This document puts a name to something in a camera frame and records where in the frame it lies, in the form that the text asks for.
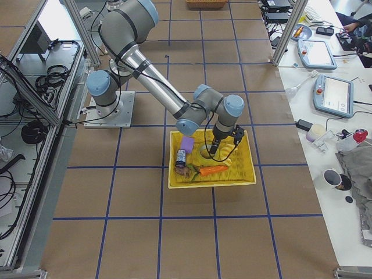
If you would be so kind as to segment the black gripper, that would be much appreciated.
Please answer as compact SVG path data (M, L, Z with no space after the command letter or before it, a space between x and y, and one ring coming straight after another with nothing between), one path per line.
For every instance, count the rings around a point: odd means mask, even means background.
M231 137L233 137L233 144L239 145L245 135L245 130L240 127L238 124L235 125L231 132ZM218 138L214 138L209 149L209 153L211 155L215 155L220 145L220 140Z

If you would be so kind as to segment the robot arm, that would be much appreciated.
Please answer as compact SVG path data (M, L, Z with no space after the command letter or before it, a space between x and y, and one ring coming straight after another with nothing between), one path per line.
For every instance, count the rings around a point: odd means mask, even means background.
M134 78L173 115L178 131L184 135L191 136L209 113L217 114L210 154L214 155L227 137L233 137L234 145L238 145L244 136L243 128L236 124L245 106L240 96L223 96L201 84L193 102L189 102L141 53L139 45L159 20L152 1L108 1L107 9L98 34L112 58L110 69L93 71L87 78L99 115L106 117L119 107L117 90Z

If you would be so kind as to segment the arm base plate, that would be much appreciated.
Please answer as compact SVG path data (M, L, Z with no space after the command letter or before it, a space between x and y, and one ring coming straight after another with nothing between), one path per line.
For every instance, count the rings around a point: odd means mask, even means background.
M97 105L91 97L90 106L94 106L86 114L86 128L130 128L135 101L134 91L116 91L116 103L107 107Z

